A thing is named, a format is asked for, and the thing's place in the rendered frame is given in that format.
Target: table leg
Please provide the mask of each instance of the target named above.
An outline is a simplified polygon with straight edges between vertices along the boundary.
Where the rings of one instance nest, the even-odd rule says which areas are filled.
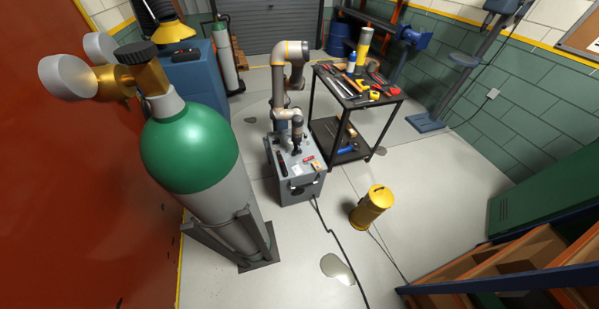
[[[312,68],[312,88],[310,89],[310,110],[308,112],[308,123],[312,120],[312,105],[314,104],[314,91],[316,90],[316,71]]]
[[[377,143],[374,145],[374,148],[372,148],[370,157],[364,159],[367,163],[369,161],[371,161],[372,156],[374,156],[374,152],[377,150],[378,146],[381,144],[381,141],[383,141],[384,135],[387,133],[387,130],[391,126],[391,123],[393,122],[393,119],[395,118],[395,115],[398,113],[399,107],[401,107],[401,104],[403,102],[404,101],[399,101],[397,104],[395,104],[395,108],[393,109],[393,112],[391,113],[391,116],[389,117],[387,124],[385,124],[385,126],[383,128],[383,132],[381,132],[381,136],[378,137]]]
[[[341,123],[339,124],[339,129],[337,129],[337,136],[335,137],[333,151],[330,153],[330,160],[327,163],[327,166],[329,167],[328,172],[331,172],[333,170],[333,163],[335,162],[335,158],[337,158],[337,152],[339,151],[339,148],[341,146],[341,140],[343,138],[343,133],[345,132],[345,127],[347,126],[347,123],[350,122],[350,113],[351,111],[343,109],[343,115],[341,116]]]

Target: yellow canister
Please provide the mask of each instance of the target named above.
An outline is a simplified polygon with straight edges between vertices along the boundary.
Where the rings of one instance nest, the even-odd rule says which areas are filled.
[[[385,209],[393,206],[394,200],[389,188],[381,184],[372,185],[357,207],[350,212],[351,225],[360,231],[367,230]]]

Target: cork board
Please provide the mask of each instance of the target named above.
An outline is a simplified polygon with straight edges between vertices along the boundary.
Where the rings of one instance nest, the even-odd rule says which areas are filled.
[[[599,62],[599,1],[560,39],[556,48]]]

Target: table lower shelf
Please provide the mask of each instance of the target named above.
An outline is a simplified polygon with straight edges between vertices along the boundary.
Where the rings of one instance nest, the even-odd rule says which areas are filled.
[[[320,152],[322,153],[324,160],[327,161],[329,169],[331,169],[334,165],[340,165],[344,163],[349,163],[350,161],[357,161],[363,158],[368,158],[372,153],[371,147],[368,145],[368,143],[366,143],[366,140],[364,140],[360,132],[352,124],[354,126],[354,130],[357,132],[357,136],[355,138],[350,138],[350,135],[346,131],[344,131],[340,148],[344,147],[345,145],[348,145],[350,141],[356,141],[360,143],[360,150],[339,155],[335,158],[334,163],[330,163],[330,153],[331,151],[333,151],[333,146],[335,145],[335,137],[331,136],[331,133],[333,133],[333,135],[337,134],[339,124],[340,121],[339,119],[337,119],[337,116],[320,118],[318,120],[311,120],[308,123],[308,127],[312,131],[313,138],[316,141],[316,144],[318,145],[318,148],[320,149]]]

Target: white label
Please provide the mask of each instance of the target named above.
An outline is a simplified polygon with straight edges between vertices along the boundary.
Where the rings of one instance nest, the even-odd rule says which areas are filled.
[[[301,175],[303,174],[303,170],[300,167],[299,164],[295,164],[294,166],[291,167],[291,170],[293,171],[293,173],[295,173],[296,175]]]
[[[595,41],[593,41],[587,47],[587,49],[590,50],[591,52],[599,53],[599,38],[597,38]]]

